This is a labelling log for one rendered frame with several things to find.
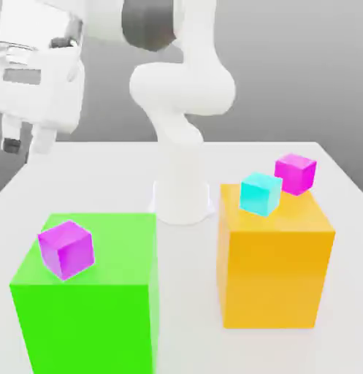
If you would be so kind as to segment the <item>small purple cube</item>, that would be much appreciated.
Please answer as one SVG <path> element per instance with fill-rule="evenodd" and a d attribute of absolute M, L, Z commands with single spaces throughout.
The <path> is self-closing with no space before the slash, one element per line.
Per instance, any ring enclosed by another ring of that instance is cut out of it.
<path fill-rule="evenodd" d="M 47 229 L 37 239 L 44 265 L 62 281 L 95 263 L 92 234 L 74 221 Z"/>

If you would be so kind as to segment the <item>large orange box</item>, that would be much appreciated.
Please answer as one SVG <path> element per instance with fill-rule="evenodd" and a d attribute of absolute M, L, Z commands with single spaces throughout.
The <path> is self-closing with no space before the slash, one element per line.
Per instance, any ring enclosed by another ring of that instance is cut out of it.
<path fill-rule="evenodd" d="M 283 193 L 267 217 L 220 187 L 216 282 L 227 329 L 308 329 L 316 322 L 335 230 L 311 192 Z"/>

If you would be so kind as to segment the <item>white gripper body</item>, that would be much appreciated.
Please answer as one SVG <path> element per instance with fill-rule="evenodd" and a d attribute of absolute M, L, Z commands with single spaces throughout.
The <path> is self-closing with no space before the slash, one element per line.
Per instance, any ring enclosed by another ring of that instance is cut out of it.
<path fill-rule="evenodd" d="M 8 47 L 0 52 L 0 113 L 46 129 L 70 134 L 80 120 L 84 66 L 77 46 L 30 51 Z M 13 73 L 40 73 L 39 84 L 6 81 Z"/>

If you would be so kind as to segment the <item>small magenta cube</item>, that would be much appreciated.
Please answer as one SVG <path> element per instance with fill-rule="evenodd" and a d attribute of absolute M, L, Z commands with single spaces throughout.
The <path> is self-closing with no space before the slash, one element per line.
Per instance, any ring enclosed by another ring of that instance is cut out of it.
<path fill-rule="evenodd" d="M 275 177 L 281 178 L 282 191 L 299 196 L 314 182 L 317 162 L 297 154 L 287 154 L 275 162 Z"/>

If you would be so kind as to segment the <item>small cyan cube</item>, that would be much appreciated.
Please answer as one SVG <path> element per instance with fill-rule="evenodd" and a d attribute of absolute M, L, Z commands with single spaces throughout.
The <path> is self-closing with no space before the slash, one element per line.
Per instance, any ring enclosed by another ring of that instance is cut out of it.
<path fill-rule="evenodd" d="M 251 173 L 240 184 L 240 209 L 268 217 L 280 203 L 282 185 L 282 178 Z"/>

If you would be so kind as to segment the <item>large green box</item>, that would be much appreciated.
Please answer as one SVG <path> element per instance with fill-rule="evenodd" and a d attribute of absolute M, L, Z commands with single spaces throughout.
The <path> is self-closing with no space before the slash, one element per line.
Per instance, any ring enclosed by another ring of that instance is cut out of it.
<path fill-rule="evenodd" d="M 156 216 L 54 213 L 93 236 L 93 266 L 60 280 L 34 243 L 9 284 L 33 374 L 156 374 Z"/>

